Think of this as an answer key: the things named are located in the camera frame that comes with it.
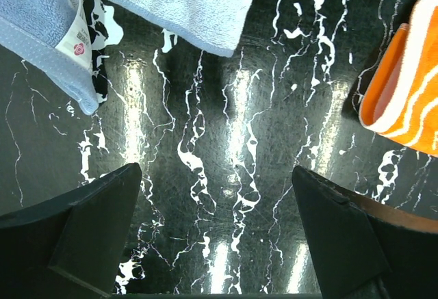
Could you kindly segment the light blue towel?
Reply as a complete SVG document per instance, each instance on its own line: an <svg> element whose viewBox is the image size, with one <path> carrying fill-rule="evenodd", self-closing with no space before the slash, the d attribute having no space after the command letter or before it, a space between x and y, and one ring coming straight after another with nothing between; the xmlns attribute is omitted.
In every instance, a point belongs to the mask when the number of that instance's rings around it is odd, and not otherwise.
<svg viewBox="0 0 438 299"><path fill-rule="evenodd" d="M96 82L98 51L117 45L127 23L143 19L161 28L163 51L185 40L231 57L253 0L1 0L1 45L40 69L95 113L107 91Z"/></svg>

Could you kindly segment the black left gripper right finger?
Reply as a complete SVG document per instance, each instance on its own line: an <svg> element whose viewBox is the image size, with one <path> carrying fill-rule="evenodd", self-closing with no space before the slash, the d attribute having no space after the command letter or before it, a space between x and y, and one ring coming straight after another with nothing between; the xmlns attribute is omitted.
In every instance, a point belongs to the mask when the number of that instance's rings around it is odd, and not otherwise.
<svg viewBox="0 0 438 299"><path fill-rule="evenodd" d="M323 298L437 297L437 221L301 166L292 185Z"/></svg>

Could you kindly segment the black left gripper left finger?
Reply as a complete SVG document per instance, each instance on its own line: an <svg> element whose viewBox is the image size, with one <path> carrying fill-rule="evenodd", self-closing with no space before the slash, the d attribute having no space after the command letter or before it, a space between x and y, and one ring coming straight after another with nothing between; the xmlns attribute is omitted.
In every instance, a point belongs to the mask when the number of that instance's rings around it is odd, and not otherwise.
<svg viewBox="0 0 438 299"><path fill-rule="evenodd" d="M142 171L127 164L1 216L2 298L110 298Z"/></svg>

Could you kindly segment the orange and white towel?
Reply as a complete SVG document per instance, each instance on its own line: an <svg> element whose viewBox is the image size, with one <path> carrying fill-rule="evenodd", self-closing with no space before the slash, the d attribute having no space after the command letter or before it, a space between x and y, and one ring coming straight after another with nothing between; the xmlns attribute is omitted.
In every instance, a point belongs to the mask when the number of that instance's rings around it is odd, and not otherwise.
<svg viewBox="0 0 438 299"><path fill-rule="evenodd" d="M359 108L362 126L437 156L437 0L417 0L391 39Z"/></svg>

